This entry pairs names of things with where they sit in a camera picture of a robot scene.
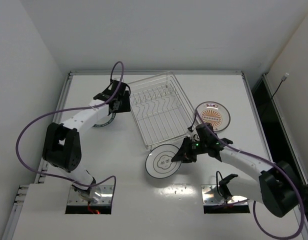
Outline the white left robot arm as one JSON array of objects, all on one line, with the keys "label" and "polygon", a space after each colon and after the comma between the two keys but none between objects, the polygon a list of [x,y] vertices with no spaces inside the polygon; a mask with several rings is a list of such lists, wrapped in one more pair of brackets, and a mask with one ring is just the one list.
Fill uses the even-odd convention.
[{"label": "white left robot arm", "polygon": [[95,178],[81,163],[81,136],[108,116],[130,112],[130,94],[128,84],[112,80],[103,92],[93,97],[88,109],[47,127],[42,158],[72,179],[74,190],[86,201],[101,199],[101,189],[93,186]]}]

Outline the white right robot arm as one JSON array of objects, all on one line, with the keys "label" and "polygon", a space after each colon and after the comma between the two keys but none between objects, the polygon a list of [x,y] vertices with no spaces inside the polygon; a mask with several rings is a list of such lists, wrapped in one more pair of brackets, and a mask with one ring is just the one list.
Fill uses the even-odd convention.
[{"label": "white right robot arm", "polygon": [[286,162],[274,164],[262,161],[242,151],[233,150],[233,142],[227,138],[218,139],[209,123],[196,126],[199,140],[185,137],[172,162],[194,163],[198,155],[207,154],[221,163],[231,165],[244,172],[250,179],[243,179],[231,173],[219,181],[219,195],[229,200],[242,196],[263,204],[274,216],[282,218],[299,204],[301,195],[296,184],[297,177]]}]

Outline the black line patterned plate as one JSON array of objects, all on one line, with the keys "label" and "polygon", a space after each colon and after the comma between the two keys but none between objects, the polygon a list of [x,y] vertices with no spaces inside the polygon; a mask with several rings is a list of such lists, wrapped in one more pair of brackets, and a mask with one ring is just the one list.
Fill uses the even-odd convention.
[{"label": "black line patterned plate", "polygon": [[146,173],[155,179],[166,179],[174,175],[181,167],[181,161],[172,162],[179,151],[173,144],[163,144],[151,150],[145,160]]}]

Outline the orange patterned white plate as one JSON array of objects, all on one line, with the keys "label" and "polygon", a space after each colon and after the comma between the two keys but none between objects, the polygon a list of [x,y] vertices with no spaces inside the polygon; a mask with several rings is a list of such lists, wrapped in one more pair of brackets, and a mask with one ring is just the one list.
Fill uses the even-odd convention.
[{"label": "orange patterned white plate", "polygon": [[205,123],[210,124],[216,133],[224,131],[231,123],[231,115],[228,109],[215,101],[200,103],[195,108],[195,112]]}]

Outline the green rimmed white plate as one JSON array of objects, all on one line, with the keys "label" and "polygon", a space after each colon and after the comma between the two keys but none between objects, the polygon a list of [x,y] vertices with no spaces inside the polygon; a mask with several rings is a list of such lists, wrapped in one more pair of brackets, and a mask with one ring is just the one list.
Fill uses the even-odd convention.
[{"label": "green rimmed white plate", "polygon": [[108,116],[102,118],[100,121],[98,121],[96,124],[94,124],[92,127],[93,128],[102,128],[106,127],[109,124],[111,124],[116,117],[116,113],[111,113]]}]

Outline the metal wire dish rack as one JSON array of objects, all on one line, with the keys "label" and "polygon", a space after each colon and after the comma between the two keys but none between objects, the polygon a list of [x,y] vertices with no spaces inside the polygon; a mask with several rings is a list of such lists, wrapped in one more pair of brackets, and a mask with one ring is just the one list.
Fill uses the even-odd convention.
[{"label": "metal wire dish rack", "polygon": [[147,150],[190,134],[194,107],[172,72],[145,76],[128,85],[131,114]]}]

